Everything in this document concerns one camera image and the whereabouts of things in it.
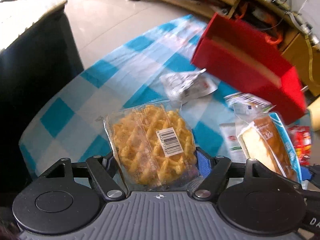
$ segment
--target snack bag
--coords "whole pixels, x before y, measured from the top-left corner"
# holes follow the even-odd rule
[[[267,113],[272,108],[275,107],[269,101],[266,101],[262,98],[256,97],[249,93],[237,92],[237,93],[225,96],[224,100],[226,101],[228,107],[230,108],[233,108],[233,104],[261,106],[262,113]]]
[[[288,129],[300,165],[310,165],[311,134],[310,127],[295,125]]]
[[[284,128],[285,134],[276,127],[280,122],[277,114],[263,114],[255,111],[250,115],[243,111],[242,108],[245,107],[249,106],[234,105],[235,114],[238,117],[236,120],[237,138],[247,158],[255,158],[270,170],[301,182],[300,166],[299,163],[296,163],[296,156],[288,143],[289,136]]]
[[[204,97],[217,90],[208,75],[203,74],[205,68],[200,71],[185,71],[169,73],[160,77],[164,91],[168,98],[181,100],[182,104]]]
[[[230,159],[236,163],[245,163],[247,158],[236,137],[235,123],[221,123],[219,124],[221,134],[227,145]]]
[[[179,180],[180,187],[198,175],[194,138],[180,108],[180,101],[165,100],[106,117],[106,132],[127,184],[151,190]]]

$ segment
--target round black disc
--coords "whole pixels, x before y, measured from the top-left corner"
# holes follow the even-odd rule
[[[285,184],[257,179],[221,193],[218,208],[233,226],[256,235],[282,235],[297,228],[305,215],[303,198]]]
[[[66,178],[39,178],[12,205],[21,228],[43,235],[79,229],[90,223],[99,210],[100,200],[94,190]]]
[[[36,206],[44,212],[55,213],[61,212],[73,203],[73,197],[63,191],[50,191],[41,194],[36,199]]]

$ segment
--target tiled floor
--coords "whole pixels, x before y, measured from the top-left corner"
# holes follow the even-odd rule
[[[68,0],[65,12],[84,68],[145,31],[189,14],[156,0]]]

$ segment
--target barcode sticker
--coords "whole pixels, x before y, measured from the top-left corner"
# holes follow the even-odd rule
[[[164,155],[170,157],[172,155],[182,153],[183,149],[173,127],[156,131],[160,140]]]

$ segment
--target yellow object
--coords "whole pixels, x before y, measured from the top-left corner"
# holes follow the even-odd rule
[[[284,50],[282,56],[295,66],[299,78],[304,85],[309,87],[309,90],[314,96],[320,94],[320,68],[317,66],[320,63],[320,52],[314,49],[310,50],[305,37],[298,34],[289,46]]]
[[[166,157],[156,132],[170,127],[183,152]],[[196,163],[192,133],[176,111],[166,112],[154,105],[132,109],[112,130],[120,163],[138,184],[154,184],[157,179],[162,185],[172,182]]]
[[[313,73],[312,73],[313,52],[312,52],[312,46],[310,44],[309,37],[305,36],[305,39],[306,39],[306,43],[307,43],[307,46],[308,46],[308,53],[309,53],[309,79],[310,79],[311,82],[314,83],[315,86],[320,87],[320,85],[317,84],[313,79]]]
[[[278,172],[272,152],[268,149],[264,139],[251,127],[242,134],[246,150],[250,158],[259,160],[263,165],[274,172]]]
[[[308,106],[308,110],[311,115],[311,125],[314,131],[320,129],[320,98],[317,98],[310,106]]]

